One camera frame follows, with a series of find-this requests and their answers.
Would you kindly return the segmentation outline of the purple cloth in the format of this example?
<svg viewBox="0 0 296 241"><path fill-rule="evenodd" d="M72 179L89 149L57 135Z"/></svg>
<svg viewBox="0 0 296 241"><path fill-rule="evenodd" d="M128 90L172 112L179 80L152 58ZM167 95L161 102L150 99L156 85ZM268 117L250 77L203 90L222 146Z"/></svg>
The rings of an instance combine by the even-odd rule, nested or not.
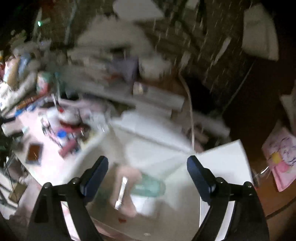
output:
<svg viewBox="0 0 296 241"><path fill-rule="evenodd" d="M113 59L110 68L114 73L121 76L126 83L132 84L137 79L138 66L138 57L128 57Z"/></svg>

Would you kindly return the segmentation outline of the white panda bowl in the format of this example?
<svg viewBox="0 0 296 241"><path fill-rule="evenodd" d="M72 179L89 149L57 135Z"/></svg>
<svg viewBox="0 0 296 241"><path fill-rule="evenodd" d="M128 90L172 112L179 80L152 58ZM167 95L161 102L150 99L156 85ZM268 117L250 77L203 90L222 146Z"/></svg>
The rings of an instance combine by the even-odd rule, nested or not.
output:
<svg viewBox="0 0 296 241"><path fill-rule="evenodd" d="M163 76L170 74L172 63L162 56L150 56L139 59L139 73L141 78L149 80L159 80Z"/></svg>

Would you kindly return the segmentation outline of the white storage box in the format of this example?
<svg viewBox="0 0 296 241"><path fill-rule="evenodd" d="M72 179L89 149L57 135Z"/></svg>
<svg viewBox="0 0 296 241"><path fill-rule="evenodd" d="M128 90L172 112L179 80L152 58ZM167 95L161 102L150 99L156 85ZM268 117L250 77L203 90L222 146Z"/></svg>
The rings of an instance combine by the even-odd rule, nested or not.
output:
<svg viewBox="0 0 296 241"><path fill-rule="evenodd" d="M127 111L86 145L66 180L80 176L105 156L108 173L89 211L108 235L118 240L190 240L209 208L187 170L187 159L193 154L190 141L177 125L165 118ZM137 216L125 223L119 222L119 213L109 203L114 172L121 165L162 180L166 186L162 197L135 197Z"/></svg>

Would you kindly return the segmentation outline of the pink hanging wall organizer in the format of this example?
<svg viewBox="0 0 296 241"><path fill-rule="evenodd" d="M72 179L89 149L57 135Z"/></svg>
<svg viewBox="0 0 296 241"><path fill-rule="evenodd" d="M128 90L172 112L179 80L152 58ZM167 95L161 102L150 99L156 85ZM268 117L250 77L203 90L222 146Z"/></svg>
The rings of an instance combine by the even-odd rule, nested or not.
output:
<svg viewBox="0 0 296 241"><path fill-rule="evenodd" d="M262 151L278 191L284 191L295 180L295 136L284 126L274 128Z"/></svg>

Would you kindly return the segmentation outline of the colourful tissue pack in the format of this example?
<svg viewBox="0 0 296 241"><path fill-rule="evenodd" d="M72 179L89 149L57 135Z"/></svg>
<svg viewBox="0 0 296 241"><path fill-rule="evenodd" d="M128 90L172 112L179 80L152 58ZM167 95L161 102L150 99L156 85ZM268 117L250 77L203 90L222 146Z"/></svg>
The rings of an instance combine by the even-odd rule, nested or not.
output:
<svg viewBox="0 0 296 241"><path fill-rule="evenodd" d="M50 92L54 81L54 75L51 72L40 71L37 75L36 93L44 95Z"/></svg>

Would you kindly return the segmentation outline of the blue cap white jar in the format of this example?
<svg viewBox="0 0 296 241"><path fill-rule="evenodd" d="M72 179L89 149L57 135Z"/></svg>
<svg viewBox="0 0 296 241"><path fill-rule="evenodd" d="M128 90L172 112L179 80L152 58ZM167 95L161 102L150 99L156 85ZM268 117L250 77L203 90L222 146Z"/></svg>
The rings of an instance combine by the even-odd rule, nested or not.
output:
<svg viewBox="0 0 296 241"><path fill-rule="evenodd" d="M65 130L59 130L56 136L59 140L67 140L67 132Z"/></svg>

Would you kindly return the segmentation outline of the small teal cap bottle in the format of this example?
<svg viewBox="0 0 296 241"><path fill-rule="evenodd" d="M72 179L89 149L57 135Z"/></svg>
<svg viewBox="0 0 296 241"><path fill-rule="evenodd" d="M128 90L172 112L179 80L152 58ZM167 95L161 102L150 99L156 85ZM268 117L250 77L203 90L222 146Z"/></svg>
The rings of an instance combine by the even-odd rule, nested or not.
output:
<svg viewBox="0 0 296 241"><path fill-rule="evenodd" d="M162 180L142 173L142 179L133 186L131 194L144 197L160 197L166 192L166 185Z"/></svg>

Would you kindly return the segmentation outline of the stack of books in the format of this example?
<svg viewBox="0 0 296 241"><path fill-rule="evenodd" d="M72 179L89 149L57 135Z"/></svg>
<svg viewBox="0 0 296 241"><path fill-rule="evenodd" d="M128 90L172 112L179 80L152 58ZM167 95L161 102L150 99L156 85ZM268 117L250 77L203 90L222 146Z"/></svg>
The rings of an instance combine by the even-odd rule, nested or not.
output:
<svg viewBox="0 0 296 241"><path fill-rule="evenodd" d="M67 52L68 64L62 66L60 81L66 87L131 106L154 105L180 111L185 98L178 94L171 72L161 79L143 79L138 73L134 83L126 83L111 67L113 59L128 58L90 47L76 47Z"/></svg>

